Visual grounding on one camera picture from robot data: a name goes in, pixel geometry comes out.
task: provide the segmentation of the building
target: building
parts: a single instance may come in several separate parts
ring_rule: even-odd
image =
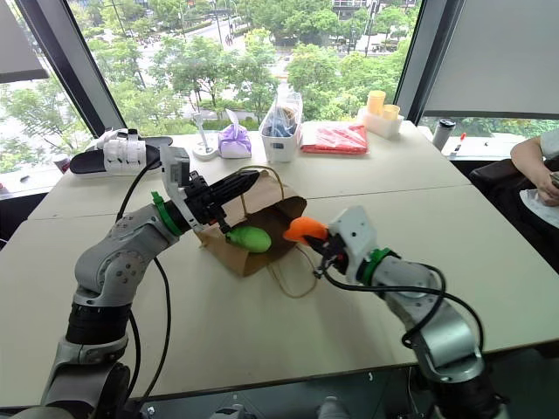
[[[332,0],[332,11],[338,18],[345,20],[352,18],[359,9],[368,9],[376,3],[377,0]]]

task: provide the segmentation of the red package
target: red package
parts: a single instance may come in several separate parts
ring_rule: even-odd
[[[354,122],[305,123],[301,150],[306,153],[364,155],[369,150],[367,132],[363,124]]]

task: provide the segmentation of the window frame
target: window frame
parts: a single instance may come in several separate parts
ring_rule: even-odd
[[[15,3],[91,133],[99,137],[106,127],[127,127],[67,1]]]

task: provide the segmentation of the green squeeze toy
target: green squeeze toy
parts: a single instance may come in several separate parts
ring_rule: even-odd
[[[235,227],[225,234],[227,241],[250,253],[264,253],[272,245],[272,239],[264,230],[250,225]]]

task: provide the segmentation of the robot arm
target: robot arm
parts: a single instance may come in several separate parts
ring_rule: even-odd
[[[389,249],[379,249],[376,232],[362,207],[344,210],[328,226],[328,232],[318,236],[302,237],[322,255],[321,266],[315,271],[317,277],[325,276],[329,282],[350,291],[418,287],[415,292],[392,288],[393,291],[376,295],[404,323],[408,333],[403,343],[414,351],[440,415],[468,419],[507,417],[502,400],[489,381],[475,335],[462,315],[445,299],[438,301],[438,295],[421,292],[421,288],[438,290],[439,281],[444,281],[442,273],[430,266],[404,261]],[[347,283],[331,278],[329,266],[345,275]],[[425,323],[434,308],[431,319]]]
[[[41,404],[74,417],[114,417],[126,399],[129,370],[117,362],[128,343],[126,327],[136,289],[149,263],[188,230],[219,223],[224,203],[246,192],[259,173],[246,170],[208,186],[189,171],[180,148],[162,148],[163,180],[171,200],[152,193],[154,203],[121,218],[75,267],[66,335],[60,340]]]

